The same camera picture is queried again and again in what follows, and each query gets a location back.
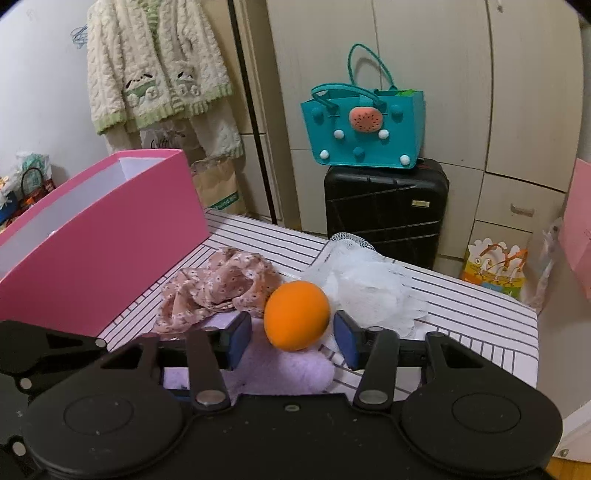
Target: sweater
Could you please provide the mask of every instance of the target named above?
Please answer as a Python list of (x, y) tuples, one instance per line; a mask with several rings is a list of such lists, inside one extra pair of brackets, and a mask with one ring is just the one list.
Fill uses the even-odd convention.
[(232, 93), (196, 0), (98, 0), (88, 12), (87, 50), (90, 111), (98, 134), (120, 124), (137, 132), (171, 116), (200, 115)]

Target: black suitcase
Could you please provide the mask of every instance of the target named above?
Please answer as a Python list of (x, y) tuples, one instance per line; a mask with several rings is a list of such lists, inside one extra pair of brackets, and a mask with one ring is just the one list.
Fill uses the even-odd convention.
[(432, 268), (449, 192), (435, 160), (412, 170), (330, 167), (324, 177), (329, 238), (358, 235), (386, 257)]

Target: metal bolt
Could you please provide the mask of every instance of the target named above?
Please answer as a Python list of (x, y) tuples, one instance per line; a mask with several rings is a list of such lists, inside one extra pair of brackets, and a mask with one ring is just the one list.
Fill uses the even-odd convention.
[(209, 407), (218, 405), (226, 400), (226, 394), (219, 390), (203, 390), (195, 396), (195, 400), (201, 405)]
[(20, 385), (23, 390), (29, 390), (33, 386), (33, 382), (28, 378), (21, 378)]
[(12, 451), (14, 452), (14, 454), (16, 456), (22, 457), (23, 455), (26, 454), (27, 448), (21, 442), (14, 442), (12, 444)]
[(388, 400), (388, 395), (381, 390), (364, 390), (359, 399), (367, 405), (381, 405)]

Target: orange ball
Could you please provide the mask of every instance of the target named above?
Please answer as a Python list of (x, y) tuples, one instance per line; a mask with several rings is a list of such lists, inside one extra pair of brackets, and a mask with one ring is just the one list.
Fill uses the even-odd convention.
[(283, 284), (267, 300), (265, 333), (275, 347), (295, 352), (320, 339), (329, 319), (329, 299), (322, 289), (297, 280)]

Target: blue bag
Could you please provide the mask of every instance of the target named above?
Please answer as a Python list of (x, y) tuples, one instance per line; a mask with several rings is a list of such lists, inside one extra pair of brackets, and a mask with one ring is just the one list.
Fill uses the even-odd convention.
[[(357, 47), (378, 62), (389, 90), (355, 84), (351, 56)], [(386, 65), (361, 43), (351, 47), (348, 69), (351, 84), (323, 83), (301, 104), (314, 159), (322, 165), (413, 168), (425, 130), (423, 93), (398, 90)]]

